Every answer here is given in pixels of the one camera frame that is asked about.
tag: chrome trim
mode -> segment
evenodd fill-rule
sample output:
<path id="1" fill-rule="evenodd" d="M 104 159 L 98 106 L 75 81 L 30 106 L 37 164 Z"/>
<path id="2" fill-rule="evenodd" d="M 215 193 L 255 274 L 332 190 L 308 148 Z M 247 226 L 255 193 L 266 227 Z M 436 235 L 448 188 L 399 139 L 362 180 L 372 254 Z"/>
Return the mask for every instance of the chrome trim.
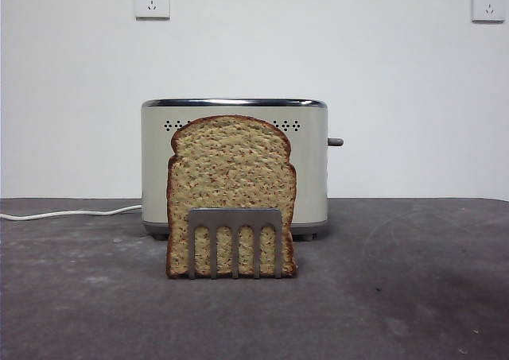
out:
<path id="1" fill-rule="evenodd" d="M 327 108 L 325 103 L 319 100 L 309 99 L 153 99 L 147 100 L 142 104 L 142 108 L 186 106 L 268 106 Z"/>

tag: white wall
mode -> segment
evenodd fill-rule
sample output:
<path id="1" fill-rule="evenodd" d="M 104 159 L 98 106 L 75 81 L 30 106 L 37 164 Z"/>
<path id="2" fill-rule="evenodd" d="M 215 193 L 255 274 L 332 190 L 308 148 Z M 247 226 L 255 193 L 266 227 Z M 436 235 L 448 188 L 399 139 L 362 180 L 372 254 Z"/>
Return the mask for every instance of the white wall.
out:
<path id="1" fill-rule="evenodd" d="M 144 100 L 242 96 L 328 104 L 330 196 L 509 199 L 509 25 L 469 4 L 2 0 L 2 195 L 140 196 Z"/>

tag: bread crust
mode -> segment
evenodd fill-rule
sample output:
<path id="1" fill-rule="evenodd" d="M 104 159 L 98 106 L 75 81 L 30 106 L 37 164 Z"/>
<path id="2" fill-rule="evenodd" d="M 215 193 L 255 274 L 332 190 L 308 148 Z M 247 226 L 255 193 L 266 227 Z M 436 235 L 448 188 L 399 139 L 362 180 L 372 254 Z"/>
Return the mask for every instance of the bread crust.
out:
<path id="1" fill-rule="evenodd" d="M 218 118 L 225 118 L 225 117 L 237 118 L 239 120 L 247 120 L 247 121 L 253 121 L 253 122 L 261 123 L 261 124 L 269 127 L 271 130 L 273 130 L 273 132 L 276 135 L 278 135 L 284 141 L 285 151 L 286 151 L 285 162 L 289 166 L 291 172 L 293 173 L 293 178 L 295 179 L 295 181 L 297 181 L 297 172 L 295 170 L 295 167 L 289 161 L 289 155 L 291 153 L 291 144 L 289 142 L 289 139 L 288 139 L 288 137 L 282 131 L 280 131 L 280 129 L 276 128 L 275 126 L 273 126 L 269 122 L 266 122 L 264 120 L 260 120 L 260 119 L 257 119 L 257 118 L 253 118 L 251 116 L 244 116 L 244 115 L 236 115 L 236 114 L 233 114 L 233 115 L 215 115 L 215 116 L 207 116 L 207 117 L 204 117 L 204 118 L 198 118 L 196 120 L 193 120 L 189 124 L 185 125 L 181 129 L 179 129 L 172 136 L 172 139 L 171 139 L 171 146 L 172 146 L 172 149 L 174 151 L 174 155 L 171 156 L 169 158 L 169 160 L 168 160 L 168 180 L 167 180 L 167 185 L 166 185 L 166 206 L 167 206 L 166 211 L 167 211 L 167 215 L 168 215 L 168 225 L 169 225 L 169 234 L 170 234 L 169 239 L 168 239 L 168 248 L 167 248 L 167 254 L 166 254 L 166 275 L 167 275 L 168 278 L 177 279 L 177 278 L 187 277 L 188 276 L 188 272 L 182 273 L 182 274 L 172 273 L 171 272 L 171 257 L 172 257 L 172 250 L 173 250 L 171 234 L 172 234 L 173 224 L 174 224 L 174 221 L 172 219 L 172 215 L 171 215 L 171 212 L 170 212 L 171 211 L 171 207 L 172 207 L 172 201 L 171 201 L 172 197 L 171 197 L 171 195 L 173 194 L 173 188 L 172 188 L 172 184 L 171 184 L 171 179 L 172 179 L 173 164 L 176 163 L 178 158 L 179 158 L 178 149 L 177 149 L 178 139 L 191 126 L 194 126 L 196 124 L 200 124 L 202 122 L 209 122 L 211 120 L 215 120 L 215 119 L 218 119 Z M 293 200 L 295 200 L 296 196 L 297 196 L 297 184 L 295 184 L 293 186 L 293 194 L 292 194 Z M 294 209 L 294 204 L 292 204 L 292 206 L 290 208 L 289 222 L 285 223 L 284 226 L 283 226 L 283 230 L 288 230 L 289 232 L 290 232 L 291 221 L 293 219 L 293 209 Z M 293 241 L 292 241 L 292 238 L 291 238 L 291 233 L 290 234 L 283 234 L 283 238 L 285 239 L 287 247 L 289 248 L 289 257 L 290 258 L 294 258 L 294 248 L 293 248 Z M 297 265 L 296 265 L 295 261 L 291 261 L 291 265 L 292 265 L 292 269 L 291 269 L 290 272 L 284 272 L 284 271 L 282 272 L 282 276 L 283 277 L 294 277 L 294 276 L 297 275 Z"/>

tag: gray countertop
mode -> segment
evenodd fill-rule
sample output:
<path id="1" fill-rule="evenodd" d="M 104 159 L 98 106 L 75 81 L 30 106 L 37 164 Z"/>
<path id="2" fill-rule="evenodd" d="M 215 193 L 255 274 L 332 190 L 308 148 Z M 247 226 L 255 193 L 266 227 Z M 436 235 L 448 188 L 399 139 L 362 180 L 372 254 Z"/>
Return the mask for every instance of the gray countertop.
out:
<path id="1" fill-rule="evenodd" d="M 330 199 L 329 222 L 295 279 L 190 281 L 138 212 L 2 221 L 2 358 L 509 359 L 509 203 Z"/>

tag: toaster lever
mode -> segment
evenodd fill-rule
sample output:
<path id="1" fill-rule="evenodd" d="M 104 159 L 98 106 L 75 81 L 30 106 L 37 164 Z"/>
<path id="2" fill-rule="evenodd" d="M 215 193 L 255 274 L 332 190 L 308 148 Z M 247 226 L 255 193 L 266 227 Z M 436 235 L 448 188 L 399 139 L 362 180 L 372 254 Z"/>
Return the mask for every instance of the toaster lever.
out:
<path id="1" fill-rule="evenodd" d="M 329 147 L 341 147 L 343 143 L 344 143 L 343 139 L 340 138 L 330 137 L 329 139 L 327 139 L 327 145 Z"/>

